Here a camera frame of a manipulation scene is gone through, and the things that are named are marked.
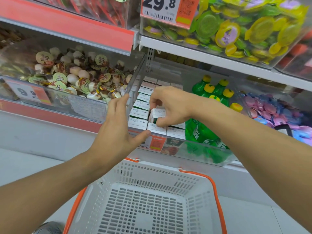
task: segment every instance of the left hand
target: left hand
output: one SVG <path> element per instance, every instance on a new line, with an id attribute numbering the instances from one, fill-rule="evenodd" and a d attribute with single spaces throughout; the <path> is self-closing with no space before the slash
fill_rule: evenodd
<path id="1" fill-rule="evenodd" d="M 129 94 L 125 94 L 122 98 L 112 99 L 108 103 L 106 120 L 87 151 L 88 156 L 94 157 L 95 161 L 104 166 L 109 166 L 109 169 L 126 158 L 151 135 L 149 130 L 136 137 L 129 135 L 126 115 L 128 98 Z"/>

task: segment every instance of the forearm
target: forearm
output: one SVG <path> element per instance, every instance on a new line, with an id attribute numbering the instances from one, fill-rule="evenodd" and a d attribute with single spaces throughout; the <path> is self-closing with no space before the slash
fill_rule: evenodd
<path id="1" fill-rule="evenodd" d="M 212 99 L 201 98 L 193 111 L 194 118 L 221 138 L 261 188 L 312 231 L 312 147 Z"/>
<path id="2" fill-rule="evenodd" d="M 71 197 L 105 173 L 83 153 L 0 187 L 0 233 L 32 233 Z"/>

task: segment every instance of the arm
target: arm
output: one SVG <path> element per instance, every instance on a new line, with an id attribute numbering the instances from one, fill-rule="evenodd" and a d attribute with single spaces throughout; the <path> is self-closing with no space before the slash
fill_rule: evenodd
<path id="1" fill-rule="evenodd" d="M 32 233 L 59 207 L 145 141 L 128 134 L 129 95 L 109 102 L 106 121 L 90 149 L 63 164 L 0 187 L 0 233 Z"/>
<path id="2" fill-rule="evenodd" d="M 312 147 L 258 123 L 214 99 L 173 87 L 158 87 L 150 106 L 163 103 L 175 125 L 189 118 L 204 123 L 233 151 L 259 186 L 290 216 L 312 232 Z"/>

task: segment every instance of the orange basket handle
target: orange basket handle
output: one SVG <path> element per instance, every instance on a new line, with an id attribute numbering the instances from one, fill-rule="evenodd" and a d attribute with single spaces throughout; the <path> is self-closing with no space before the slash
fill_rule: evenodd
<path id="1" fill-rule="evenodd" d="M 139 162 L 140 160 L 138 158 L 136 158 L 135 160 L 134 159 L 131 159 L 131 158 L 125 158 L 125 160 L 128 160 L 128 161 L 132 161 L 132 162 Z M 78 193 L 78 196 L 72 206 L 72 209 L 71 211 L 69 212 L 69 215 L 68 215 L 68 218 L 67 218 L 67 221 L 66 221 L 66 224 L 65 224 L 65 228 L 64 228 L 64 232 L 63 234 L 68 234 L 68 231 L 69 231 L 69 228 L 74 220 L 74 216 L 77 212 L 77 209 L 78 209 L 78 206 L 82 200 L 82 197 L 84 196 L 85 194 L 85 191 L 87 190 L 88 187 L 85 187 L 82 191 L 80 191 Z"/>
<path id="2" fill-rule="evenodd" d="M 223 211 L 222 211 L 222 207 L 218 198 L 218 193 L 216 191 L 216 184 L 214 183 L 213 179 L 205 174 L 201 174 L 201 173 L 197 173 L 197 172 L 191 172 L 191 171 L 185 171 L 183 169 L 179 169 L 180 172 L 182 173 L 189 173 L 189 174 L 194 174 L 194 175 L 198 175 L 201 177 L 205 177 L 207 178 L 211 184 L 213 185 L 213 194 L 216 200 L 216 206 L 218 209 L 218 213 L 219 213 L 219 218 L 220 218 L 220 223 L 221 223 L 221 229 L 222 229 L 222 234 L 227 234 L 227 227 L 225 225 L 225 220 L 224 220 L 224 216 L 223 216 Z"/>

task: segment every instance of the hand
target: hand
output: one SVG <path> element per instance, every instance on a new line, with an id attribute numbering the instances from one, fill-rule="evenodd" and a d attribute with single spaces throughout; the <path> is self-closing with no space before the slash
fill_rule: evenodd
<path id="1" fill-rule="evenodd" d="M 106 120 L 88 150 L 90 156 L 94 156 L 97 162 L 109 166 L 109 169 L 126 158 L 151 135 L 149 130 L 141 132 L 136 137 L 129 135 L 126 116 L 128 98 L 129 94 L 125 94 L 122 98 L 112 99 L 108 103 Z"/>
<path id="2" fill-rule="evenodd" d="M 158 127 L 177 125 L 192 118 L 193 104 L 200 98 L 172 86 L 157 87 L 150 98 L 150 108 L 164 106 L 166 117 L 157 119 Z"/>

